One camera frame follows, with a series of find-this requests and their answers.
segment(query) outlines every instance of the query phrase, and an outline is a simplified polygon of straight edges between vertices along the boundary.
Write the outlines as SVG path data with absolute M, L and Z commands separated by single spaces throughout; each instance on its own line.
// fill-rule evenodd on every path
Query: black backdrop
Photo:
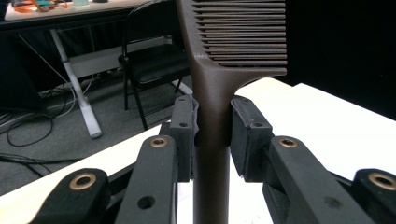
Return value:
M 396 1 L 287 1 L 288 75 L 396 119 Z
M 0 110 L 44 113 L 43 102 L 11 43 L 9 36 L 0 39 Z

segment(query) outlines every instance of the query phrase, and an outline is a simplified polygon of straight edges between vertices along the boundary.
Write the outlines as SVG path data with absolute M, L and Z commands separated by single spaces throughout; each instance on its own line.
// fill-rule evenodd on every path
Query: white desk leg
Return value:
M 79 86 L 76 74 L 73 71 L 72 64 L 70 63 L 66 53 L 64 52 L 64 46 L 62 45 L 62 42 L 59 39 L 56 30 L 51 29 L 50 33 L 52 35 L 53 40 L 55 41 L 56 48 L 58 49 L 59 54 L 61 55 L 62 63 L 64 64 L 64 68 L 66 69 L 67 75 L 69 76 L 73 88 L 76 92 L 79 108 L 81 110 L 82 116 L 84 117 L 88 132 L 90 133 L 90 137 L 98 138 L 102 136 L 102 131 L 99 127 L 95 115 L 93 114 L 91 105 L 88 102 L 87 97 L 85 97 L 84 93 L 82 92 L 81 87 Z

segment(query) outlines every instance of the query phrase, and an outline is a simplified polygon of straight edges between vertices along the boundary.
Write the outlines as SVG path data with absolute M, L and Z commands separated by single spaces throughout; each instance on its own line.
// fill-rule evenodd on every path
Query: chair leg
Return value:
M 128 110 L 128 77 L 124 74 L 124 109 Z
M 140 118 L 142 119 L 143 127 L 145 128 L 145 130 L 148 130 L 149 127 L 146 123 L 145 113 L 143 112 L 143 107 L 140 102 L 140 97 L 139 97 L 139 93 L 137 91 L 137 87 L 134 84 L 132 84 L 132 89 L 134 90 L 134 98 L 136 99 L 137 109 L 139 110 L 139 114 L 140 114 Z
M 177 86 L 176 86 L 176 89 L 175 89 L 175 93 L 177 93 L 178 92 L 178 88 L 180 87 L 180 84 L 181 84 L 181 80 L 183 79 L 183 77 L 181 77 L 179 80 L 178 80 L 178 83 L 177 83 Z

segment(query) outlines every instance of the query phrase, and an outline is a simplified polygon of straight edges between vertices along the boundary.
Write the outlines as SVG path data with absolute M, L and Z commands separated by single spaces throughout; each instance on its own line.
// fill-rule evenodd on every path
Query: screw hole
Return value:
M 382 189 L 396 190 L 396 180 L 387 175 L 381 175 L 379 173 L 369 174 L 369 179 L 372 183 L 379 186 Z
M 279 141 L 280 145 L 284 146 L 284 147 L 297 147 L 297 143 L 291 139 L 281 139 Z
M 155 199 L 151 196 L 143 197 L 137 202 L 137 206 L 142 210 L 150 209 L 154 204 Z
M 334 197 L 324 197 L 324 203 L 330 208 L 339 209 L 343 204 Z
M 82 178 L 78 179 L 76 181 L 77 185 L 85 185 L 88 184 L 91 181 L 91 178 L 88 176 L 83 176 Z
M 168 141 L 165 138 L 154 138 L 149 144 L 152 147 L 164 147 L 168 144 Z

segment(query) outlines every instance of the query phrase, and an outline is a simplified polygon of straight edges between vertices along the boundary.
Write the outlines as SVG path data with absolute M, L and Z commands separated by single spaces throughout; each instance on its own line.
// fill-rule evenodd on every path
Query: chair backrest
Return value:
M 175 0 L 155 0 L 132 10 L 124 24 L 122 47 L 130 42 L 180 34 Z

